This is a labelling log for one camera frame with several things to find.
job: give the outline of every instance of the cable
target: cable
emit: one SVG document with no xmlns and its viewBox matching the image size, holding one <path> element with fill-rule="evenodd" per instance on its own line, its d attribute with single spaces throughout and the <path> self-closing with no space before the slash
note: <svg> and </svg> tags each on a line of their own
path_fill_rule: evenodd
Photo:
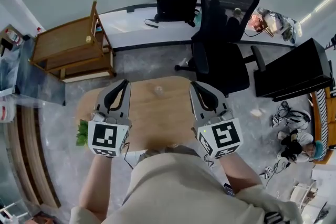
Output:
<svg viewBox="0 0 336 224">
<path fill-rule="evenodd" d="M 203 159 L 204 159 L 205 162 L 208 163 L 209 168 L 211 168 L 211 166 L 213 166 L 215 164 L 215 162 L 210 161 L 207 157 L 208 157 L 208 154 L 205 154 Z"/>
<path fill-rule="evenodd" d="M 280 171 L 277 172 L 277 169 L 278 169 L 278 167 L 279 167 L 279 163 L 280 163 L 280 161 L 281 161 L 281 160 L 279 160 L 279 161 L 274 165 L 274 167 L 273 167 L 273 171 L 274 171 L 274 172 L 273 172 L 273 174 L 271 175 L 271 177 L 268 179 L 265 188 L 267 188 L 267 185 L 268 185 L 268 183 L 271 181 L 273 175 L 275 175 L 275 174 L 280 174 L 283 170 L 286 170 L 286 169 L 288 168 L 286 162 L 283 161 L 282 164 L 281 164 L 281 168 L 282 168 L 282 169 L 281 169 Z"/>
<path fill-rule="evenodd" d="M 128 150 L 130 149 L 130 142 L 125 143 L 125 144 L 124 144 L 124 147 L 127 147 L 127 150 L 126 150 L 126 153 L 125 153 L 124 160 L 125 160 L 125 162 L 127 162 L 128 166 L 130 166 L 131 169 L 133 170 L 134 168 L 132 167 L 132 165 L 130 165 L 130 163 L 126 160 L 126 156 L 127 156 Z"/>
<path fill-rule="evenodd" d="M 246 34 L 246 32 L 244 31 L 245 35 L 248 36 L 248 37 L 255 37 L 255 36 L 258 36 L 259 34 L 261 34 L 262 32 L 264 32 L 265 29 L 263 29 L 261 32 L 253 35 L 253 36 L 249 36 L 248 34 Z"/>
</svg>

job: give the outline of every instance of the concrete floor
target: concrete floor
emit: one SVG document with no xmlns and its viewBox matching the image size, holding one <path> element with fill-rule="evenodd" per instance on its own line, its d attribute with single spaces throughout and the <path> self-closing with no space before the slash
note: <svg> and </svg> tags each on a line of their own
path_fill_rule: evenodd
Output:
<svg viewBox="0 0 336 224">
<path fill-rule="evenodd" d="M 290 49 L 276 46 L 258 46 L 265 63 L 269 63 Z M 239 45 L 243 56 L 251 54 L 250 45 Z M 191 80 L 195 74 L 187 71 L 174 71 L 174 65 L 185 62 L 191 57 L 190 46 L 175 45 L 153 47 L 117 52 L 115 69 L 118 73 L 115 79 L 100 78 L 66 85 L 66 106 L 45 103 L 40 110 L 40 130 L 45 159 L 52 183 L 62 204 L 58 210 L 43 208 L 67 223 L 70 210 L 78 203 L 81 186 L 89 171 L 93 158 L 85 147 L 75 147 L 77 127 L 75 126 L 75 109 L 79 99 L 87 91 L 105 87 L 114 80 L 128 79 L 139 81 L 145 79 L 184 76 Z M 284 126 L 273 129 L 270 125 L 270 116 L 276 113 L 280 103 L 271 99 L 256 98 L 254 93 L 253 70 L 257 69 L 255 62 L 247 64 L 250 76 L 250 88 L 230 94 L 228 104 L 238 117 L 244 136 L 244 144 L 239 149 L 241 157 L 257 172 L 261 173 L 266 166 L 274 166 L 280 145 L 277 133 Z M 287 100 L 291 107 L 309 111 L 307 96 Z M 254 116 L 252 112 L 260 111 L 261 116 Z M 200 155 L 205 152 L 195 141 L 188 146 L 194 148 Z M 288 169 L 275 175 L 267 186 L 267 190 L 275 197 L 288 200 L 293 184 L 300 181 L 310 181 L 311 163 L 291 165 Z M 226 181 L 222 168 L 215 163 L 212 171 L 221 183 Z M 131 168 L 121 158 L 117 157 L 112 163 L 111 199 L 109 213 L 118 209 L 124 199 L 131 176 Z"/>
</svg>

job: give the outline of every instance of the beige shirt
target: beige shirt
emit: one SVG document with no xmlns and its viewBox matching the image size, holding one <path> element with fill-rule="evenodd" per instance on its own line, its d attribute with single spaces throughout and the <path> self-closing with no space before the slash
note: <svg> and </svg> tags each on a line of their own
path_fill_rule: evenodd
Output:
<svg viewBox="0 0 336 224">
<path fill-rule="evenodd" d="M 270 211 L 281 213 L 291 224 L 302 223 L 294 202 L 270 196 L 262 185 L 227 196 L 199 157 L 163 153 L 138 163 L 124 204 L 103 224 L 264 224 L 265 212 Z M 75 207 L 70 223 L 100 221 L 90 211 Z"/>
</svg>

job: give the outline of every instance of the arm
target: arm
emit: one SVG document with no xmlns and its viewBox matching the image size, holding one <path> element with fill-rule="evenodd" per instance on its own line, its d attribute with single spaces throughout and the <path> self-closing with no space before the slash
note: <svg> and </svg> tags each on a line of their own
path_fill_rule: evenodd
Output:
<svg viewBox="0 0 336 224">
<path fill-rule="evenodd" d="M 235 193 L 248 187 L 262 185 L 256 172 L 237 153 L 225 155 L 219 159 L 219 162 Z"/>
<path fill-rule="evenodd" d="M 100 221 L 106 219 L 109 208 L 111 160 L 95 155 L 79 195 L 79 206 L 91 211 Z"/>
</svg>

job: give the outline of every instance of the chair armrest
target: chair armrest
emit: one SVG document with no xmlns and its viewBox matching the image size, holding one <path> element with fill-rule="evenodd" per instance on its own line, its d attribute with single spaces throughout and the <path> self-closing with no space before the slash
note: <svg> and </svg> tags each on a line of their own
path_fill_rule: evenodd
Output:
<svg viewBox="0 0 336 224">
<path fill-rule="evenodd" d="M 203 43 L 201 42 L 193 43 L 192 50 L 197 71 L 202 74 L 208 74 L 209 65 L 208 60 L 206 58 L 206 52 Z"/>
<path fill-rule="evenodd" d="M 257 66 L 260 72 L 263 72 L 266 70 L 264 59 L 260 53 L 260 50 L 256 46 L 251 46 L 251 50 L 253 52 L 253 55 L 255 57 L 255 60 L 257 62 Z"/>
</svg>

